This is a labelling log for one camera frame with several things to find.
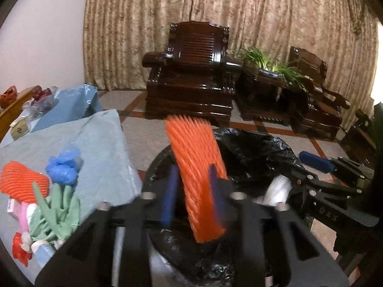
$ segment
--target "patterned curtain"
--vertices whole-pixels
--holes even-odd
[[[377,18],[364,5],[364,0],[87,0],[86,81],[100,89],[145,88],[149,71],[141,67],[142,56],[165,49],[170,23],[211,21],[230,27],[231,51],[256,45],[285,62],[295,46],[324,60],[327,88],[351,103],[343,121],[348,128],[358,108],[372,111]]]

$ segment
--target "orange foam net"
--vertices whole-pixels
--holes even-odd
[[[168,117],[165,125],[180,169],[194,238],[197,243],[217,239],[225,229],[215,214],[210,165],[215,164],[219,178],[227,179],[227,175],[211,125],[203,119],[181,116]]]
[[[43,197],[48,196],[49,179],[25,165],[11,161],[5,164],[0,177],[0,192],[28,204],[37,203],[32,183],[36,182]]]

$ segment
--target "tiled floor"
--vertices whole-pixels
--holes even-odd
[[[163,121],[144,119],[146,91],[100,91],[99,97],[104,109],[115,108],[119,112],[130,158],[139,170],[141,178],[144,178],[151,161],[169,144]],[[307,151],[322,158],[347,157],[339,144],[312,139],[304,135],[298,136],[294,134],[290,126],[261,121],[243,121],[235,103],[233,103],[230,127],[255,130],[280,137],[296,155],[301,151]],[[305,167],[317,174],[320,180],[328,182],[334,180],[329,174]],[[314,220],[311,231],[330,254],[336,258],[337,253],[332,250],[335,232],[317,220]]]

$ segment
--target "crumpled blue plastic bag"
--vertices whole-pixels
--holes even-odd
[[[80,149],[72,142],[65,146],[58,157],[51,156],[45,170],[52,182],[62,186],[74,185],[80,171],[80,155]]]

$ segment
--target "black trash bag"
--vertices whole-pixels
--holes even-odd
[[[214,130],[214,135],[228,177],[239,191],[252,197],[265,194],[273,178],[280,174],[278,169],[283,161],[301,166],[291,148],[280,138],[234,128]],[[145,184],[166,178],[173,163],[175,158],[169,146],[152,162]],[[233,286],[240,239],[238,231],[228,229],[217,240],[196,243],[184,205],[183,189],[179,189],[171,229],[150,230],[149,235],[158,252],[192,284]]]

